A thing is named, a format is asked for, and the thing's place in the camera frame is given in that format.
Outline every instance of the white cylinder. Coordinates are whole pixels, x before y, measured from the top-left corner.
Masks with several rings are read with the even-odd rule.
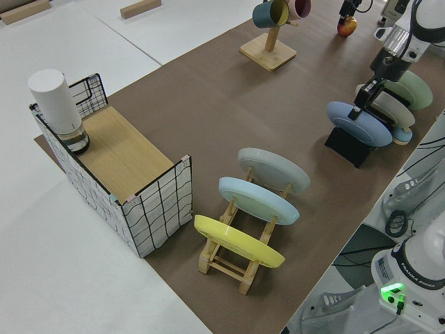
[[[29,78],[28,87],[54,132],[71,134],[80,128],[81,116],[62,72],[53,69],[38,71]]]

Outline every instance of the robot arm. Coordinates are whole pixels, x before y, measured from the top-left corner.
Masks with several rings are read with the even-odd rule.
[[[392,28],[375,32],[384,47],[371,64],[374,76],[359,91],[349,118],[355,120],[382,92],[386,80],[398,81],[431,43],[445,42],[445,1],[410,0]]]
[[[424,231],[392,250],[382,250],[371,266],[380,305],[430,333],[445,331],[445,212]],[[402,301],[402,310],[396,301]]]

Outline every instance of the light blue plate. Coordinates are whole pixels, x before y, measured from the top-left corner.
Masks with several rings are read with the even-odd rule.
[[[329,102],[327,116],[336,127],[340,127],[357,140],[379,148],[392,142],[391,132],[376,118],[362,111],[356,120],[348,114],[354,106],[343,102]]]
[[[272,221],[276,216],[277,224],[291,225],[300,217],[291,203],[257,184],[234,177],[221,177],[219,189],[226,200],[230,202],[235,198],[236,207],[263,221]]]
[[[311,183],[306,172],[292,161],[259,148],[239,150],[238,162],[245,172],[252,167],[252,178],[272,189],[283,191],[290,183],[289,193],[299,193]]]

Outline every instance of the plate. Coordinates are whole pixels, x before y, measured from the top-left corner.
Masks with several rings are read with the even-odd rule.
[[[357,95],[363,85],[358,85],[355,89]],[[375,110],[387,116],[393,127],[411,127],[416,119],[402,102],[398,101],[386,92],[381,92],[371,105]]]
[[[291,225],[300,218],[298,210],[287,200],[262,186],[236,179],[221,177],[219,189],[229,202],[235,198],[235,206],[263,221],[278,217],[278,225]]]
[[[306,172],[292,161],[259,148],[238,151],[239,166],[247,172],[252,167],[252,178],[265,186],[283,191],[292,184],[289,193],[299,193],[311,183]]]
[[[196,215],[195,228],[199,233],[222,247],[265,267],[277,268],[284,262],[284,256],[275,249],[212,218]]]
[[[348,114],[354,106],[344,102],[329,102],[327,116],[331,122],[340,127],[358,141],[378,148],[389,145],[392,135],[376,118],[362,111],[356,120],[351,120]]]
[[[426,108],[432,102],[430,87],[411,71],[406,71],[397,82],[387,81],[385,88],[407,100],[412,110]]]

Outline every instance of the wire mesh basket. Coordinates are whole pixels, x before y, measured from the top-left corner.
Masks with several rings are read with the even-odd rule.
[[[82,118],[108,105],[98,74],[70,85],[70,91]],[[137,256],[145,257],[160,247],[192,219],[190,156],[121,203],[48,126],[39,106],[34,103],[29,108],[70,182]]]

